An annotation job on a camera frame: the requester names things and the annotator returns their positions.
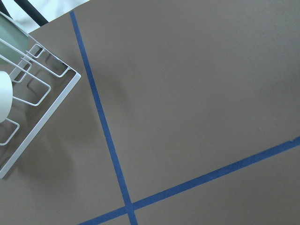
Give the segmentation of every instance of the white wire rack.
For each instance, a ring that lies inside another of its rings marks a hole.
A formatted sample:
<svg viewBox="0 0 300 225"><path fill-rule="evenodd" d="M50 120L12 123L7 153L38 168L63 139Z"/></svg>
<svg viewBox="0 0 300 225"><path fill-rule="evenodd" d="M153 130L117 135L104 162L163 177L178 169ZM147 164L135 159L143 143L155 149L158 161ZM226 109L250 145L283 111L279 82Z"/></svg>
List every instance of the white wire rack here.
<svg viewBox="0 0 300 225"><path fill-rule="evenodd" d="M28 35L30 42L33 43L30 45L29 49L26 51L26 53L23 53L22 51L18 50L17 48L13 47L10 43L6 42L5 40L0 38L0 42L9 48L11 50L15 51L19 55L21 55L20 61L18 64L15 64L14 62L10 61L5 56L1 55L0 58L9 63L12 66L12 71L9 73L10 79L12 83L15 84L21 84L24 82L26 77L31 78L29 81L32 82L33 80L37 83L40 83L40 85L44 86L46 91L44 94L36 100L35 102L31 102L27 99L13 96L13 100L20 102L21 104L28 105L29 107L34 107L36 111L34 113L38 114L39 107L43 104L45 99L47 99L47 96L52 91L52 86L54 83L49 84L46 81L44 81L42 78L37 77L36 74L34 74L34 71L32 72L32 67L38 67L39 70L45 71L45 74L47 76L53 76L56 77L55 82L59 83L60 80L65 77L65 75L68 73L68 71L72 71L72 78L68 80L63 90L56 96L56 98L51 102L49 107L45 110L45 112L41 115L40 119L35 122L34 125L31 126L31 129L26 133L26 135L20 135L18 137L18 131L22 129L22 124L20 124L19 121L12 120L12 118L6 118L3 123L10 123L15 128L11 130L11 133L9 134L1 134L0 136L8 137L3 143L0 143L0 154L1 151L9 151L12 154L7 157L5 156L5 162L2 163L0 166L0 178L3 178L9 169L12 167L12 165L16 162L16 160L20 157L20 155L24 152L25 148L29 145L29 143L33 140L33 138L37 135L37 133L40 131L42 126L48 121L50 116L53 114L53 112L57 109L57 107L61 104L61 102L64 100L64 98L67 96L67 94L73 89L73 87L76 85L76 83L81 78L81 75L78 74L75 70L73 70L70 66L68 66L66 63L64 63L62 60L60 60L58 57L53 55L49 50L47 50L44 46L42 46L37 40L35 40L32 36ZM64 65L65 69L61 73L54 72L53 69L50 68L50 66L47 66L43 64L43 62L39 61L42 55L49 55L54 57L54 59L59 63ZM20 74L23 73L22 77L20 79L17 79L17 77L20 76Z"/></svg>

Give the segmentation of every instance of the white dish rack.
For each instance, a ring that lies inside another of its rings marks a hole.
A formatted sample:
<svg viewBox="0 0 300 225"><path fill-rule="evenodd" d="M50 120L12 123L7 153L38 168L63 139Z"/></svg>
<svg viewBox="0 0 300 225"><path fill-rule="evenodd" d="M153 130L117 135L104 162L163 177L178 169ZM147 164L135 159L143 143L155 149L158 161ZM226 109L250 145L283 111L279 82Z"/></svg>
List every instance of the white dish rack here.
<svg viewBox="0 0 300 225"><path fill-rule="evenodd" d="M26 53L0 38L22 57L15 64L0 54L8 65L0 65L13 84L13 105L0 123L0 178L24 152L50 116L58 108L81 75L29 35Z"/></svg>

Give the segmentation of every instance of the blue line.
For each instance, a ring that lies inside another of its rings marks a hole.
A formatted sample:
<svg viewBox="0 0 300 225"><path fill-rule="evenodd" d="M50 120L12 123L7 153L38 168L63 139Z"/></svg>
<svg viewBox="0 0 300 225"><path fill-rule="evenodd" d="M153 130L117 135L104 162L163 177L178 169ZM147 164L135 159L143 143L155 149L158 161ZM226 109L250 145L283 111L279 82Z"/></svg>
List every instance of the blue line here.
<svg viewBox="0 0 300 225"><path fill-rule="evenodd" d="M101 215L99 217L90 219L90 220L88 220L86 222L83 222L83 223L81 223L79 225L98 225L98 224L107 222L107 221L109 221L111 219L115 219L117 217L123 216L125 214L127 214L126 208L122 207L122 208L119 208L117 210L108 212L108 213L106 213L104 215Z"/></svg>
<svg viewBox="0 0 300 225"><path fill-rule="evenodd" d="M107 143L107 146L108 146L111 158L112 158L113 167L114 167L116 175L117 175L117 179L118 179L118 182L119 182L119 186L120 186L120 189L121 189L121 193L122 193L122 196L123 196L123 200L124 200L124 203L125 203L125 208L126 208L126 211L127 211L128 217L129 217L129 221L130 221L131 225L137 225L135 211L133 210L133 205L132 205L132 202L131 202L131 199L130 199L130 196L129 196L129 192L128 192L128 189L127 189L127 186L126 186L126 183L125 183L124 175L123 175L123 172L122 172L122 169L121 169L121 165L119 163L119 159L118 159L118 156L117 156L117 153L116 153L116 149L115 149L114 144L113 144L113 139L112 139L112 136L111 136L111 133L110 133L110 130L109 130L106 118L105 118L104 110L103 110L101 100L100 100L100 97L99 97L99 93L98 93L98 90L97 90L97 87L96 87L96 84L95 84L95 81L94 81L92 70L90 68L89 59L88 59L87 53L86 53L85 48L84 48L83 40L82 40L82 37L81 37L81 33L80 33L80 30L79 30L79 26L78 26L74 11L70 12L70 15L71 15L71 20L72 20L72 24L73 24L73 27L74 27L74 31L75 31L75 34L76 34L77 42L78 42L78 45L79 45L80 53L81 53L81 56L82 56L82 60L83 60L85 70L86 70L86 73L87 73L87 76L88 76L88 80L89 80L89 83L90 83L90 88L92 90L92 94L93 94L93 97L94 97L94 101L95 101L95 104L96 104L98 115L99 115L99 118L100 118L100 121L101 121L102 129L103 129L103 132L104 132L104 135L105 135L106 143Z"/></svg>
<svg viewBox="0 0 300 225"><path fill-rule="evenodd" d="M275 146L273 148L262 151L258 154L252 155L248 158L242 159L238 162L235 162L235 163L232 163L230 165L224 166L220 169L217 169L215 171L207 173L203 176L194 178L190 181L184 182L182 184L179 184L177 186L174 186L172 188L169 188L167 190L159 192L155 195L152 195L152 196L149 196L147 198L141 199L141 200L133 203L134 210L140 209L142 207L145 207L145 206L148 206L150 204L156 203L160 200L163 200L163 199L166 199L166 198L171 197L173 195L179 194L180 192L189 190L191 188L194 188L196 186L199 186L201 184L204 184L204 183L209 182L211 180L214 180L216 178L222 177L222 176L227 175L229 173L232 173L236 170L242 169L246 166L257 163L261 160L264 160L266 158L269 158L271 156L274 156L276 154L279 154L281 152L284 152L286 150L294 148L298 145L300 145L300 137L297 137L296 139L294 139L292 141L287 141L283 144L280 144L280 145Z"/></svg>

